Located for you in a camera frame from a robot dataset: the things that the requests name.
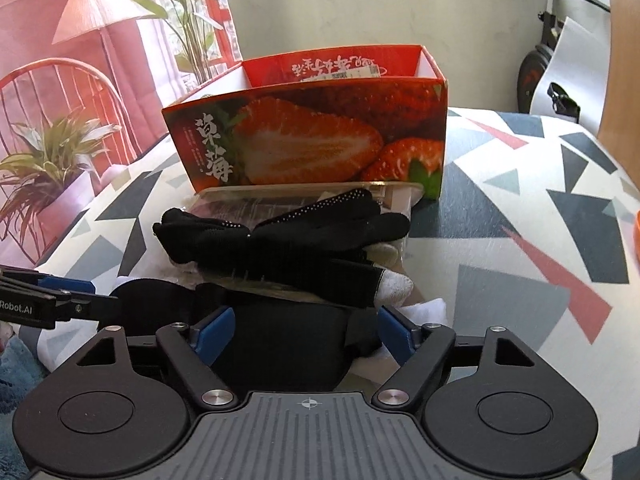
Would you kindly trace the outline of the black dotted gloves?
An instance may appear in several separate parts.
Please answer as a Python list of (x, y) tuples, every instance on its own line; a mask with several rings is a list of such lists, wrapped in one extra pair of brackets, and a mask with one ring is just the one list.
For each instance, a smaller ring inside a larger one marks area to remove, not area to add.
[(153, 226), (175, 264), (194, 264), (220, 278), (281, 285), (353, 308), (376, 308), (374, 296), (388, 267), (369, 256), (377, 249), (390, 252), (409, 230), (404, 214), (382, 211), (366, 188), (279, 214), (254, 228), (178, 208), (166, 210)]

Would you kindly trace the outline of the orange round plastic object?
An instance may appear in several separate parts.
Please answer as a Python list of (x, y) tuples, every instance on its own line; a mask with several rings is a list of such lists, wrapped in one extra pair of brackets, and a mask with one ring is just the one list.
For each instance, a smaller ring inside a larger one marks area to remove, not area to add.
[(634, 254), (638, 261), (640, 261), (640, 211), (634, 215), (634, 229), (632, 230), (632, 236), (634, 237)]

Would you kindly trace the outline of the white paper sheet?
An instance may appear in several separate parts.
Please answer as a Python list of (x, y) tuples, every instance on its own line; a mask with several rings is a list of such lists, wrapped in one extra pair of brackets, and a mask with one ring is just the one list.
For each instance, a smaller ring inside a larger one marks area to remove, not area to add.
[[(610, 46), (581, 24), (567, 18), (549, 66), (533, 94), (529, 113), (574, 120), (595, 136), (603, 115)], [(557, 84), (580, 108), (577, 119), (553, 108), (549, 88)]]

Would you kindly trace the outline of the red printed backdrop curtain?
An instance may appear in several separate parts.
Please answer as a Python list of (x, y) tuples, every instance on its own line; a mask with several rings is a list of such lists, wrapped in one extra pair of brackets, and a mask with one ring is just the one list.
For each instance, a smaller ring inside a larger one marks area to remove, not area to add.
[(1, 0), (1, 259), (35, 266), (239, 61), (228, 0)]

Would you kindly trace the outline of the white sock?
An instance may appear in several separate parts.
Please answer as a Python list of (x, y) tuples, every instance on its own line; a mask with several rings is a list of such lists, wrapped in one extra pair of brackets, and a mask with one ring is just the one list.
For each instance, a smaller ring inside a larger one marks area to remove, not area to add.
[[(448, 326), (447, 306), (442, 298), (424, 301), (414, 289), (413, 281), (407, 275), (392, 270), (384, 270), (374, 296), (374, 305), (397, 308), (409, 321), (416, 325), (437, 323)], [(386, 344), (378, 344), (378, 348), (370, 356), (358, 358), (352, 362), (349, 373), (367, 379), (372, 384), (381, 385), (390, 378), (399, 364), (392, 357)]]

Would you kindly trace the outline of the geometric patterned sofa cover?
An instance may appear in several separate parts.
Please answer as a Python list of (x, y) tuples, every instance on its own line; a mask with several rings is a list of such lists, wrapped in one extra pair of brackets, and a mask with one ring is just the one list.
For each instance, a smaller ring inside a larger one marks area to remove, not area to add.
[[(459, 334), (500, 324), (538, 351), (598, 414), (585, 475), (639, 479), (639, 191), (571, 122), (453, 108), (447, 128), (442, 196), (411, 214), (416, 292), (442, 298)], [(193, 197), (171, 138), (119, 180), (38, 270), (98, 294), (119, 275), (179, 276), (151, 232)]]

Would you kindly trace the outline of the brown wooden board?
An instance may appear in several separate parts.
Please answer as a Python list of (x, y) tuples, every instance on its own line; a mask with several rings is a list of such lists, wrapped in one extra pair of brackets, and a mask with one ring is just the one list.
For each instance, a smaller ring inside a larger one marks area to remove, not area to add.
[(639, 185), (639, 0), (610, 3), (610, 67), (598, 138)]

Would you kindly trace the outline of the black soft cloth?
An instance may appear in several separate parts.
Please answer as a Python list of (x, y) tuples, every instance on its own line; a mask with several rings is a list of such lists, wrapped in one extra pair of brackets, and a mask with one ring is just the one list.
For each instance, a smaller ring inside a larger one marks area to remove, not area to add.
[(373, 308), (280, 299), (213, 283), (193, 288), (154, 278), (126, 281), (112, 291), (117, 306), (102, 327), (129, 336), (153, 335), (173, 322), (194, 326), (219, 308), (234, 315), (234, 331), (212, 363), (233, 391), (330, 391), (358, 358), (381, 348)]

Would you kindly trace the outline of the red strawberry cardboard box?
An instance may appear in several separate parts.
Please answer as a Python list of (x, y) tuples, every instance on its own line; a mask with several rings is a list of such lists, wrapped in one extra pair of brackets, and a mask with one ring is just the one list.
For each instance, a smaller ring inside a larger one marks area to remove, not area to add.
[(163, 110), (195, 191), (398, 182), (439, 198), (448, 81), (420, 44), (239, 62)]

